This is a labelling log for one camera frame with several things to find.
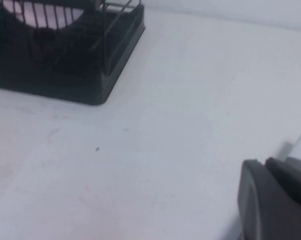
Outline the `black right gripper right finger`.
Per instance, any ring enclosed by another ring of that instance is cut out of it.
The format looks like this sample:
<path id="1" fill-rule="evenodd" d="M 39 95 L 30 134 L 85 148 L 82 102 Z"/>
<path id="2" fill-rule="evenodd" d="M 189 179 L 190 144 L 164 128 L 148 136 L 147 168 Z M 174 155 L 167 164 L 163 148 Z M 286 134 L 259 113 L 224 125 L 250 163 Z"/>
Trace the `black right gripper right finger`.
<path id="1" fill-rule="evenodd" d="M 268 158 L 265 167 L 281 188 L 298 204 L 301 204 L 301 171 L 275 158 Z"/>

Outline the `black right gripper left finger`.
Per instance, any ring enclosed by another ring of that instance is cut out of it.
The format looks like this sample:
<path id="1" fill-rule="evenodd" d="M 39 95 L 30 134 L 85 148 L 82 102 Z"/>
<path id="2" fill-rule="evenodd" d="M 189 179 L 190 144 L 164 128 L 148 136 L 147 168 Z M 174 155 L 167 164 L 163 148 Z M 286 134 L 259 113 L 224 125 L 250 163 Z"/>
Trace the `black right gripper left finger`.
<path id="1" fill-rule="evenodd" d="M 240 240 L 301 240 L 301 204 L 255 159 L 244 160 L 237 194 Z"/>

